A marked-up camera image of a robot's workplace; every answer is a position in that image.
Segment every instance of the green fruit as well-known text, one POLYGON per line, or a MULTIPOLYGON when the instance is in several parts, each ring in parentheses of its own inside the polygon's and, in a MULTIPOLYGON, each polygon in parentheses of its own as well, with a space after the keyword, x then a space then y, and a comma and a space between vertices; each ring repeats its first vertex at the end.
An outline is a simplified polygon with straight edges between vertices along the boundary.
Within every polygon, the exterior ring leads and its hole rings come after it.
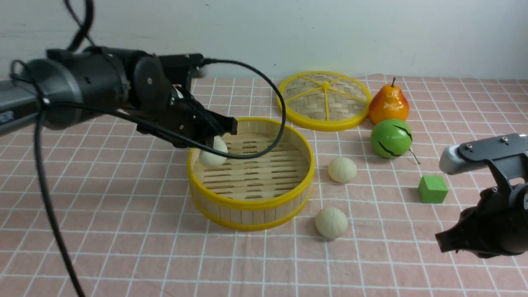
POLYGON ((386 119, 372 129, 370 144, 383 158, 399 157, 411 149, 411 128, 399 119, 386 119))

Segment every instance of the yellow spoke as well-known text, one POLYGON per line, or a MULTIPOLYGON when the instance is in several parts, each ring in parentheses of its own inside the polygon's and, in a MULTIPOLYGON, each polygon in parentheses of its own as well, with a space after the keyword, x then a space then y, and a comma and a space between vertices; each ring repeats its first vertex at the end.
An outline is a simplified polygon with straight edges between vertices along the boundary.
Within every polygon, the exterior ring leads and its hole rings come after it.
POLYGON ((356 100, 356 101, 358 101, 358 102, 365 103, 365 100, 361 100, 361 99, 356 98, 355 96, 352 96, 352 95, 347 94, 347 93, 345 93, 345 92, 341 92, 341 91, 336 90, 336 89, 333 89, 333 88, 328 88, 328 89, 329 89, 330 91, 333 91, 333 92, 339 93, 339 94, 341 94, 341 95, 343 95, 343 96, 346 96, 346 97, 351 98, 351 99, 353 99, 353 100, 356 100))
POLYGON ((308 93, 310 93, 310 92, 317 91, 317 90, 321 90, 321 89, 322 89, 322 88, 316 88, 316 89, 313 89, 313 90, 304 91, 304 92, 302 92, 302 93, 300 93, 300 94, 297 94, 297 95, 295 95, 295 96, 293 96, 293 97, 291 97, 291 98, 286 99, 286 100, 284 101, 284 103, 288 104, 288 102, 292 101, 292 100, 295 99, 295 98, 299 98, 300 96, 304 96, 304 95, 306 95, 306 94, 308 94, 308 93))
POLYGON ((315 83, 315 84, 318 85, 318 86, 322 86, 321 83, 319 83, 319 82, 317 82, 317 81, 315 81, 315 80, 313 80, 313 79, 311 79, 311 78, 307 78, 307 77, 304 77, 304 76, 299 76, 299 77, 302 78, 302 79, 306 79, 306 80, 308 80, 308 81, 311 81, 311 82, 315 83))
POLYGON ((336 79, 336 80, 332 80, 332 81, 330 82, 330 85, 335 84, 338 80, 342 80, 343 78, 345 78, 345 77, 344 77, 344 76, 341 76, 340 78, 338 78, 338 79, 336 79))
POLYGON ((330 112, 328 111, 330 109, 328 106, 328 93, 326 92, 326 89, 324 89, 324 91, 325 91, 326 120, 330 120, 330 112))

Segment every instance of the yellow rim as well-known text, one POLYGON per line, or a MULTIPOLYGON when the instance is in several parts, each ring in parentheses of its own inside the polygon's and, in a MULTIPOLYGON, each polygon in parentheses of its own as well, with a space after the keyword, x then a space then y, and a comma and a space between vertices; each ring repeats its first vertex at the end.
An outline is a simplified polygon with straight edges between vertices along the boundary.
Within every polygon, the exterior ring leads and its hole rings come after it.
MULTIPOLYGON (((316 120, 316 119, 312 119, 312 118, 309 118, 307 116, 301 115, 301 114, 297 113, 296 111, 294 111, 293 109, 291 109, 286 104, 286 116, 288 117, 288 120, 292 121, 297 126, 303 127, 303 128, 306 128, 306 129, 311 129, 311 130, 316 130, 316 131, 325 131, 325 132, 334 132, 334 131, 343 131, 343 130, 347 130, 347 129, 350 129, 352 127, 358 126, 359 124, 361 124, 368 117, 368 115, 369 115, 369 104, 372 101, 372 95, 371 95, 369 89, 367 89, 367 87, 364 86, 358 80, 353 79, 353 78, 348 77, 348 76, 345 76, 345 75, 342 75, 340 73, 331 72, 331 71, 307 71, 307 72, 301 72, 301 73, 293 75, 293 76, 287 78, 286 80, 284 80, 279 86, 279 91, 281 92, 281 94, 283 94, 284 93, 284 88, 286 87, 286 85, 288 83, 290 83, 292 80, 294 80, 296 78, 299 78, 299 77, 303 78, 303 79, 306 79, 308 81, 311 81, 311 82, 313 82, 313 83, 315 83, 317 85, 320 85, 318 82, 304 77, 304 75, 313 74, 313 73, 323 73, 323 74, 338 76, 339 78, 336 79, 336 80, 331 81, 330 85, 334 84, 335 82, 337 82, 338 80, 341 80, 341 79, 347 79, 347 80, 350 80, 350 81, 356 83, 363 90, 363 92, 365 93, 365 96, 366 96, 365 108, 359 114, 357 114, 357 115, 355 115, 355 116, 353 116, 351 118, 342 119, 342 120, 328 121, 328 114, 327 114, 326 121, 323 121, 323 120, 316 120)), ((345 95, 347 97, 350 97, 353 100, 363 102, 362 100, 359 100, 359 99, 357 99, 354 96, 351 96, 349 94, 342 93, 342 92, 340 92, 338 90, 335 90, 335 89, 332 89, 332 88, 330 88, 330 90, 334 91, 334 92, 337 92, 337 93, 340 93, 342 95, 345 95)), ((292 99, 294 99, 296 97, 302 96, 305 93, 307 93, 307 92, 304 92, 303 94, 296 95, 293 98, 288 98, 288 100, 286 100, 286 102, 290 101, 290 100, 292 100, 292 99)), ((326 90, 325 90, 325 104, 327 105, 326 106, 327 107, 326 108, 326 112, 328 113, 328 96, 327 96, 326 90)), ((280 105, 279 96, 277 96, 277 105, 279 107, 279 110, 282 112, 282 107, 280 105)))
MULTIPOLYGON (((241 118, 238 121, 244 122, 244 121, 257 121, 257 120, 274 123, 280 126, 279 121, 276 121, 274 119, 269 119, 269 118, 259 118, 259 117, 241 118)), ((298 184, 295 188, 293 188, 291 191, 285 194, 282 194, 280 196, 277 196, 273 199, 263 200, 263 201, 233 200, 233 199, 218 195, 214 193, 213 191, 209 190, 208 188, 204 187, 204 185, 200 183, 200 181, 196 178, 196 176, 193 173, 192 156, 193 156, 193 153, 197 153, 198 150, 191 150, 187 158, 187 173, 189 175, 190 183, 195 187, 195 189, 200 194, 202 194, 202 196, 206 197, 211 202, 219 206, 239 209, 239 210, 252 210, 252 211, 253 210, 265 210, 265 209, 281 206, 283 204, 286 204, 288 201, 295 199, 312 182, 312 178, 314 176, 314 171, 315 171, 315 158, 314 158, 314 152, 312 151, 312 147, 308 143, 308 140, 306 140, 299 131, 289 126, 286 126, 285 130, 289 130, 295 133, 303 141, 303 144, 308 148, 308 152, 310 153, 310 168, 308 169, 308 173, 306 174, 303 181, 300 184, 298 184)))
POLYGON ((217 216, 214 216, 214 215, 210 214, 208 211, 206 211, 202 207, 202 205, 198 202, 198 199, 196 199, 196 197, 194 195, 191 195, 191 197, 193 198, 193 202, 194 202, 194 205, 196 206, 196 208, 198 208, 198 210, 207 219, 210 219, 211 221, 217 223, 220 226, 223 226, 223 227, 229 228, 229 229, 239 230, 239 231, 261 231, 261 230, 275 228, 275 227, 280 226, 280 225, 286 223, 287 221, 293 219, 296 215, 299 214, 299 212, 304 208, 304 206, 306 206, 306 203, 308 203, 311 195, 312 195, 312 190, 310 190, 310 192, 308 193, 308 196, 303 201, 303 203, 301 203, 301 205, 296 210, 294 210, 292 213, 290 213, 289 215, 287 215, 287 216, 285 216, 285 217, 283 217, 283 218, 281 218, 279 220, 276 220, 276 221, 273 221, 273 222, 269 222, 267 224, 259 224, 259 225, 244 225, 244 224, 238 224, 238 223, 233 223, 233 222, 230 222, 230 221, 223 220, 223 219, 221 219, 221 218, 219 218, 217 216))

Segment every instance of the green cube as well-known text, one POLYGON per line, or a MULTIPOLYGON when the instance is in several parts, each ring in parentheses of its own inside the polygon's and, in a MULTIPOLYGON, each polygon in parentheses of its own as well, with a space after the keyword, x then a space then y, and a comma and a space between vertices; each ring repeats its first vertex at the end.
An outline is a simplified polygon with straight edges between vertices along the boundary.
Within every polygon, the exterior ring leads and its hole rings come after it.
POLYGON ((423 203, 443 203, 448 191, 444 177, 440 175, 424 175, 418 185, 423 203))

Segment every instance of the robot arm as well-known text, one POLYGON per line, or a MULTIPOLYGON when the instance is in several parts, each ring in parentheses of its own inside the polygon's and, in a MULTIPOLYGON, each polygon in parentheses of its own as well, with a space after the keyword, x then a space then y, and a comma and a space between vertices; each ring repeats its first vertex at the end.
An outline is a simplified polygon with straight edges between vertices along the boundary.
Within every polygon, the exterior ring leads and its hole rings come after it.
MULTIPOLYGON (((156 56, 139 50, 88 47, 80 53, 47 50, 45 59, 28 62, 16 79, 0 81, 0 136, 33 123, 44 103, 70 101, 122 110, 172 132, 212 146, 217 135, 237 133, 237 120, 206 110, 190 93, 202 77, 201 54, 156 56)), ((88 110, 58 108, 47 117, 49 129, 65 129, 100 116, 88 110)), ((178 139, 137 126, 171 142, 178 139)))
POLYGON ((515 256, 528 250, 528 141, 509 134, 447 147, 439 167, 455 175, 488 167, 497 185, 460 213, 451 229, 436 234, 440 250, 466 250, 479 258, 515 256), (524 183, 512 184, 521 178, 524 183))

